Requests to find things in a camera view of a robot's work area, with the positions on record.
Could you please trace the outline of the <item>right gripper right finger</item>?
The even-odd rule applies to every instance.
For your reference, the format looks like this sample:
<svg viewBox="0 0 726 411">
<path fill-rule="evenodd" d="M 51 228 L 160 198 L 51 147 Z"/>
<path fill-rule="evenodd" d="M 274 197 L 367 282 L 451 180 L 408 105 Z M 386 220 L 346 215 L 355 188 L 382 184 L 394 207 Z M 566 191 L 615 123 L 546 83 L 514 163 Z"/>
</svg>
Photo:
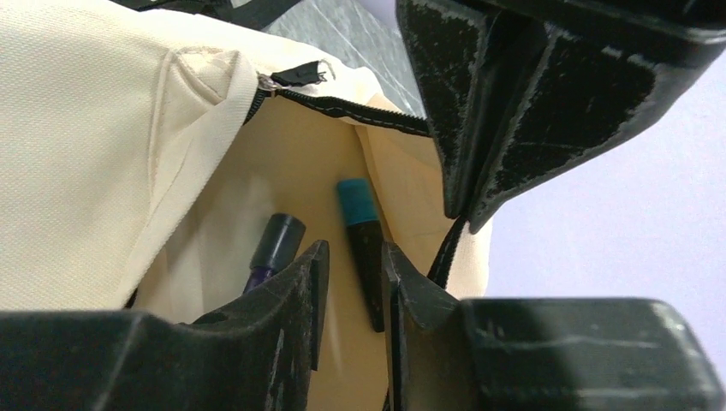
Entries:
<svg viewBox="0 0 726 411">
<path fill-rule="evenodd" d="M 383 247 L 388 410 L 722 410 L 686 320 L 640 298 L 459 300 Z"/>
</svg>

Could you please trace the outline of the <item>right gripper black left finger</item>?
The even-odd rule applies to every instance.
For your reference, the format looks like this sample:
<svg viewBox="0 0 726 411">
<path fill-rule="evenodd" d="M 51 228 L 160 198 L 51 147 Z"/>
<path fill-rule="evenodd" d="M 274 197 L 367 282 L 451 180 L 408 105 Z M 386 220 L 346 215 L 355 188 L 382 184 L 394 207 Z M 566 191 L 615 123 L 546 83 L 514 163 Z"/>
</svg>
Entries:
<svg viewBox="0 0 726 411">
<path fill-rule="evenodd" d="M 303 410 L 329 245 L 191 324 L 134 310 L 4 312 L 4 410 Z"/>
</svg>

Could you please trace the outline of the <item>beige canvas backpack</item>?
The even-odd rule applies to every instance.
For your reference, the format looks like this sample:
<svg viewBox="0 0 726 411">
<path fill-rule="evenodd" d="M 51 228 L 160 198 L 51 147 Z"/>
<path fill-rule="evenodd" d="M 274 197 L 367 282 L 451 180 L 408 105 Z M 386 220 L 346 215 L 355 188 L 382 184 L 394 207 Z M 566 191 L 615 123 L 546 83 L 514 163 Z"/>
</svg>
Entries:
<svg viewBox="0 0 726 411">
<path fill-rule="evenodd" d="M 443 220 L 425 209 L 440 183 L 426 123 L 338 61 L 331 83 L 291 98 L 259 88 L 260 74 L 318 56 L 201 15 L 2 2 L 1 315 L 191 324 L 244 294 L 275 213 L 306 225 L 295 260 L 326 241 L 328 280 L 350 276 L 340 173 L 370 175 L 397 246 L 429 259 L 441 235 L 424 228 Z M 383 351 L 356 325 L 334 370 L 320 344 L 303 410 L 374 408 Z"/>
</svg>

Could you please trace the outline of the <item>blue black marker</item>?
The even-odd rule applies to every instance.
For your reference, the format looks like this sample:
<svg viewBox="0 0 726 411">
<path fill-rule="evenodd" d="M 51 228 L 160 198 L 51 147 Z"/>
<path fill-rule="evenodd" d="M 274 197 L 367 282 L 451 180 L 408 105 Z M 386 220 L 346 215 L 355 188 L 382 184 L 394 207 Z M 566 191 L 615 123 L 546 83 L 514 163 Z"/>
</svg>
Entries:
<svg viewBox="0 0 726 411">
<path fill-rule="evenodd" d="M 384 232 L 372 190 L 366 179 L 354 178 L 339 181 L 336 194 L 371 327 L 376 332 L 383 332 L 381 252 Z"/>
</svg>

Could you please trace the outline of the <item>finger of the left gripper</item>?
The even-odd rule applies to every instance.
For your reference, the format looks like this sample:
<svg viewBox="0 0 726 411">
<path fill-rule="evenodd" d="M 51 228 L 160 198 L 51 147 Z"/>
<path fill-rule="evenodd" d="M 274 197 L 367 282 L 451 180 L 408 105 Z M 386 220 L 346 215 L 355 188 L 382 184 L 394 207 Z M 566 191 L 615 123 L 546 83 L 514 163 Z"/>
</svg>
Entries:
<svg viewBox="0 0 726 411">
<path fill-rule="evenodd" d="M 493 1 L 485 47 L 490 142 L 468 214 L 641 134 L 723 53 L 722 1 Z"/>
<path fill-rule="evenodd" d="M 486 193 L 497 155 L 488 35 L 496 1 L 399 1 L 396 19 L 443 172 L 448 217 L 490 218 Z"/>
</svg>

